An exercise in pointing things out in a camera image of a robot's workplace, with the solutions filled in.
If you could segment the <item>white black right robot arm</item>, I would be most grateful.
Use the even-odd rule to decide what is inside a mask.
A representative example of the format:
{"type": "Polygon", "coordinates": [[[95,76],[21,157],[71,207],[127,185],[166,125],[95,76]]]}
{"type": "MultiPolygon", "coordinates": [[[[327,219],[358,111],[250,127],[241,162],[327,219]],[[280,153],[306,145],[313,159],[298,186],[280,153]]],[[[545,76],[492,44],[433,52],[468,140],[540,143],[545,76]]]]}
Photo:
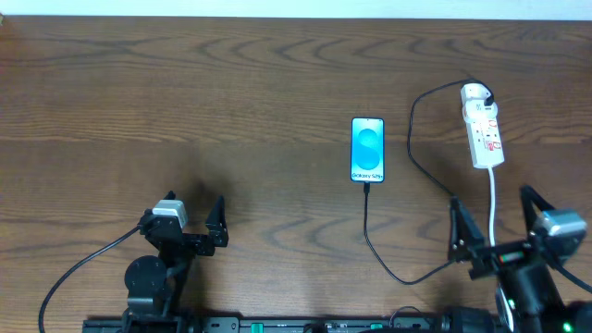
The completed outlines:
{"type": "Polygon", "coordinates": [[[497,303],[501,323],[510,332],[589,332],[591,303],[566,304],[550,274],[554,269],[576,286],[591,286],[564,264],[577,252],[587,224],[573,209],[557,209],[532,187],[520,189],[526,237],[487,245],[462,202],[450,200],[448,259],[469,262],[472,280],[494,276],[499,283],[497,303]]]}

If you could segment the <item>blue Galaxy smartphone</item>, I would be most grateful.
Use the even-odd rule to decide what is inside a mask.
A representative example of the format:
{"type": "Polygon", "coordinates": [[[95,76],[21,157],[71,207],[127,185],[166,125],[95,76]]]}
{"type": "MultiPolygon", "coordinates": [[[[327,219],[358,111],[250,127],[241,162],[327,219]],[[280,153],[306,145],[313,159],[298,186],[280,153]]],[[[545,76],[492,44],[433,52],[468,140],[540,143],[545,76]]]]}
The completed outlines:
{"type": "Polygon", "coordinates": [[[379,117],[351,120],[351,181],[385,180],[385,122],[379,117]]]}

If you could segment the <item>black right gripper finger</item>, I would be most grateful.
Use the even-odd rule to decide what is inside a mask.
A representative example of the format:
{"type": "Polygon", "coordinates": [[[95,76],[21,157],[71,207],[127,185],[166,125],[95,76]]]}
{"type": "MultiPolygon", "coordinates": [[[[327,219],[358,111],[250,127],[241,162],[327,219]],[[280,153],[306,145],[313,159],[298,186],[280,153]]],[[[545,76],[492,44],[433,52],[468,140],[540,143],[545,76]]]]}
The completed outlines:
{"type": "Polygon", "coordinates": [[[525,227],[527,231],[534,228],[537,221],[537,210],[540,212],[554,210],[555,207],[548,203],[535,189],[529,185],[520,188],[525,227]]]}
{"type": "Polygon", "coordinates": [[[448,260],[471,261],[475,253],[485,247],[485,237],[468,209],[458,197],[450,200],[450,241],[448,260]]]}

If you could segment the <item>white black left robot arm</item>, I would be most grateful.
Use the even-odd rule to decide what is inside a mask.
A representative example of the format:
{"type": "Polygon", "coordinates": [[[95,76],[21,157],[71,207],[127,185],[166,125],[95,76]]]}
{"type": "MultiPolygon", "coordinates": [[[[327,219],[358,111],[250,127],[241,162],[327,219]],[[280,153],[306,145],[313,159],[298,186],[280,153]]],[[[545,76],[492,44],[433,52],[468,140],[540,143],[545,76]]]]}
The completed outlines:
{"type": "Polygon", "coordinates": [[[212,256],[228,245],[225,200],[218,197],[205,220],[206,234],[185,233],[189,219],[184,202],[169,192],[146,210],[138,228],[158,255],[134,260],[125,273],[128,309],[124,332],[200,332],[200,320],[179,309],[179,300],[197,256],[212,256]]]}

